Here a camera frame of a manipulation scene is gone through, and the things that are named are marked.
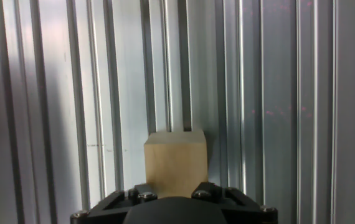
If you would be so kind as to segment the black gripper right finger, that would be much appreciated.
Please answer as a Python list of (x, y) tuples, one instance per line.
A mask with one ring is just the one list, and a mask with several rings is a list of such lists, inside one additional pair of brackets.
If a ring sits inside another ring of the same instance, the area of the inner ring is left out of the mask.
[(234, 187), (221, 187), (212, 182), (201, 182), (191, 194), (192, 199), (214, 203), (233, 210), (260, 212), (260, 205)]

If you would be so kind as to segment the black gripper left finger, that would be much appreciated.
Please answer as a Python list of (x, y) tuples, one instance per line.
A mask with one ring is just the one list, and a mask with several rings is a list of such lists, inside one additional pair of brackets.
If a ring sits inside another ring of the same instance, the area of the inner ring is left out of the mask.
[(89, 211), (88, 216), (122, 216), (126, 215), (136, 205), (157, 199), (157, 193), (148, 184), (139, 184), (135, 185), (132, 189), (114, 191), (94, 206)]

